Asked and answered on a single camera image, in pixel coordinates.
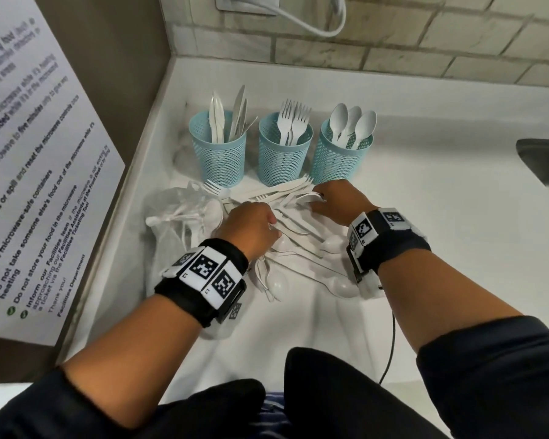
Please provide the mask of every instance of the countertop backsplash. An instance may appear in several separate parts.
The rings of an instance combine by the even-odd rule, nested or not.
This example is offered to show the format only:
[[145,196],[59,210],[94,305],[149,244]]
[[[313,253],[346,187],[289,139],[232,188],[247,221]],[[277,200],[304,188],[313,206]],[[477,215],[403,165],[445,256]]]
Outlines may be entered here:
[[[549,87],[549,0],[346,0],[334,38],[280,17],[161,0],[177,55]],[[281,0],[334,27],[329,0]]]

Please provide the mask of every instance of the wristband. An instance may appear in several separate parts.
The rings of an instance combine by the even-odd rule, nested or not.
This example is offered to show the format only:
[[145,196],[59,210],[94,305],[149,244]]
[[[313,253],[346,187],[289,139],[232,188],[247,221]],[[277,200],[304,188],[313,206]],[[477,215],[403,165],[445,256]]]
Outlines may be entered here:
[[423,233],[395,208],[379,208],[362,213],[350,225],[348,254],[361,280],[380,265],[410,249],[431,250]]
[[232,243],[208,239],[162,272],[155,293],[171,299],[207,328],[220,323],[242,294],[248,259]]

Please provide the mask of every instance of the white sign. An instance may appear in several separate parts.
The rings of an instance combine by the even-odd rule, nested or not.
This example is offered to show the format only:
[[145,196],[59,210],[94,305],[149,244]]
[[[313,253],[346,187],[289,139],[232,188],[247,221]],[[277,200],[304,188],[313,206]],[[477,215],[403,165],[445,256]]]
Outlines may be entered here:
[[34,0],[0,0],[0,338],[55,345],[123,170]]

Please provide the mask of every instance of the person's leg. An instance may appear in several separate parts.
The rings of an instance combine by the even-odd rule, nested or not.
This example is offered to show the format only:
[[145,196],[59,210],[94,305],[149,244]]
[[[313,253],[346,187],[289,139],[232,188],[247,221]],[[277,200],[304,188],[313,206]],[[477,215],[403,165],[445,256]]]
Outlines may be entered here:
[[351,365],[309,348],[293,348],[287,355],[285,412],[300,437],[446,438]]
[[208,388],[186,400],[159,406],[135,437],[209,439],[235,435],[257,416],[265,395],[263,385],[253,379]]

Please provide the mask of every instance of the rolled-up sleeve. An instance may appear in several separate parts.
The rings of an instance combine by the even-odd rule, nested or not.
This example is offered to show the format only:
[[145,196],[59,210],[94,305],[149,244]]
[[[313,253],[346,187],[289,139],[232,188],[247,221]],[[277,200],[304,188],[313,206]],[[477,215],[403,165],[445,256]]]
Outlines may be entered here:
[[448,333],[417,365],[454,437],[549,439],[549,329],[537,318]]
[[31,385],[0,410],[0,438],[122,438],[110,420],[69,383],[60,369]]

